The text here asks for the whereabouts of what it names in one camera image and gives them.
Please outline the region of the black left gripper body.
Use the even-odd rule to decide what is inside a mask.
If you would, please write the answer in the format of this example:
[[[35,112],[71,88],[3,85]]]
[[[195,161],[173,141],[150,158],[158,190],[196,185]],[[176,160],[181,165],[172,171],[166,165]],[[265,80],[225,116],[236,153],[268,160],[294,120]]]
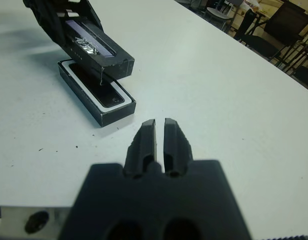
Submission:
[[[82,3],[82,0],[53,0],[52,6],[57,17],[84,17]]]

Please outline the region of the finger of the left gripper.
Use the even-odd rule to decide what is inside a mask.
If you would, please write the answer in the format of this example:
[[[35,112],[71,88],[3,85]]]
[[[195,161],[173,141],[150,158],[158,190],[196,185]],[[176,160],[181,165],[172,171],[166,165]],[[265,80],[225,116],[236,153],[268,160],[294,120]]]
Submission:
[[[91,21],[95,26],[97,26],[102,32],[104,31],[101,21],[93,9],[92,5],[88,0],[81,0],[79,2],[80,13],[83,17],[86,17],[89,21]]]
[[[29,0],[28,8],[32,10],[38,24],[47,35],[60,47],[66,44],[65,33],[58,10],[61,10],[64,0]]]

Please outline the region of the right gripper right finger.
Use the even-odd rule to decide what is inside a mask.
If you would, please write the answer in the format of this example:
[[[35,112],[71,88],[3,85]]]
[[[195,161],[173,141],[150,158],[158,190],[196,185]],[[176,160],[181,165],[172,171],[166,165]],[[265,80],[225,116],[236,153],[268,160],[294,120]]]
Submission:
[[[165,174],[183,176],[193,161],[192,148],[178,122],[166,118],[164,122],[163,160]]]

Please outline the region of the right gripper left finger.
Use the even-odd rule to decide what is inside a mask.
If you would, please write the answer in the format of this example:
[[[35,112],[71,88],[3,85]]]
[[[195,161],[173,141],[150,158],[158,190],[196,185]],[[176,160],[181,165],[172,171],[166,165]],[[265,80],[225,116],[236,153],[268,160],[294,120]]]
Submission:
[[[156,121],[149,119],[141,124],[127,149],[123,167],[126,177],[141,177],[148,166],[157,161]]]

